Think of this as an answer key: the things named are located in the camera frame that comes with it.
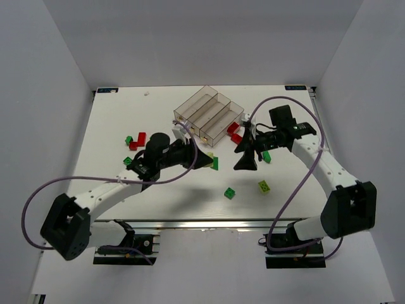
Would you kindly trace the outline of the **red curved lego brick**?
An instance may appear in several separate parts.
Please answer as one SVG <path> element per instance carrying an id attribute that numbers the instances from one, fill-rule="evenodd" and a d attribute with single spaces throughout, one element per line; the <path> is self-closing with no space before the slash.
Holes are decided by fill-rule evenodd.
<path id="1" fill-rule="evenodd" d="M 231 141 L 234 142 L 236 145 L 239 145 L 242 141 L 243 137 L 239 134 L 232 134 Z"/>

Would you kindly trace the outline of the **green sloped lego brick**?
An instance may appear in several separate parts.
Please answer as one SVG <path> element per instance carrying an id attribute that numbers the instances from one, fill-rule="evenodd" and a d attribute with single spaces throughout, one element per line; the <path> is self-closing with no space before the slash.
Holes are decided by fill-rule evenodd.
<path id="1" fill-rule="evenodd" d="M 262 152 L 263 161 L 266 163 L 271 163 L 271 156 L 268 151 Z"/>

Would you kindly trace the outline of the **red square lego brick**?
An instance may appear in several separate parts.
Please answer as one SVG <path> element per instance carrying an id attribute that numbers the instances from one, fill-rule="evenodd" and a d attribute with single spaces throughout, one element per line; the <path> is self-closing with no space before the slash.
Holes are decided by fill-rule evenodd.
<path id="1" fill-rule="evenodd" d="M 240 129 L 240 125 L 237 122 L 233 122 L 227 129 L 227 134 L 232 136 L 237 133 Z"/>

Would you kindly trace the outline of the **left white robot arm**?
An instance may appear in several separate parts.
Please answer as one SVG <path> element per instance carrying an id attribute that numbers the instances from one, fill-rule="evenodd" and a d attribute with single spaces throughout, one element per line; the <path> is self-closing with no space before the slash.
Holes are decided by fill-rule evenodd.
<path id="1" fill-rule="evenodd" d="M 144 255 L 128 223 L 120 219 L 97 223 L 96 219 L 118 203 L 145 191 L 158 181 L 163 169 L 176 165 L 199 169 L 212 162 L 194 141 L 171 142 L 168 135 L 155 133 L 115 180 L 76 196 L 59 195 L 40 234 L 67 261 L 90 247 Z"/>

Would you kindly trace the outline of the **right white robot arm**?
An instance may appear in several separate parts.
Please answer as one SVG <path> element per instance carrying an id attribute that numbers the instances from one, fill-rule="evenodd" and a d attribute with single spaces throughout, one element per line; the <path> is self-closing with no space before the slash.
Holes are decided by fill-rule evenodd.
<path id="1" fill-rule="evenodd" d="M 260 132 L 250 117 L 242 120 L 244 135 L 235 149 L 242 153 L 234 170 L 256 170 L 260 153 L 287 148 L 300 159 L 322 187 L 327 202 L 315 217 L 287 226 L 279 250 L 303 246 L 316 239 L 341 238 L 375 226 L 377 189 L 372 182 L 361 182 L 323 150 L 322 139 L 307 122 L 297 123 L 290 106 L 269 111 L 274 130 Z"/>

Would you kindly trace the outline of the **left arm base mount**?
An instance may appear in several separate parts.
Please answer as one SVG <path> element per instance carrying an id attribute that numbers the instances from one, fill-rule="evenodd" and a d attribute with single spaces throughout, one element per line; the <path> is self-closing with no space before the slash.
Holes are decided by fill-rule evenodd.
<path id="1" fill-rule="evenodd" d="M 159 234 L 135 229 L 123 220 L 95 222 L 88 247 L 94 248 L 94 265 L 152 266 L 159 253 Z"/>

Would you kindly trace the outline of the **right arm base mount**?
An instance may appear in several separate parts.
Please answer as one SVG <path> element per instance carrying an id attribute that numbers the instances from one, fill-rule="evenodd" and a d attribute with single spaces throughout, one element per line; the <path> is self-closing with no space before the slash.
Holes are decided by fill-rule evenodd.
<path id="1" fill-rule="evenodd" d="M 326 261 L 321 241 L 298 250 L 274 251 L 267 246 L 268 235 L 258 239 L 258 245 L 265 249 L 267 269 L 324 269 Z"/>

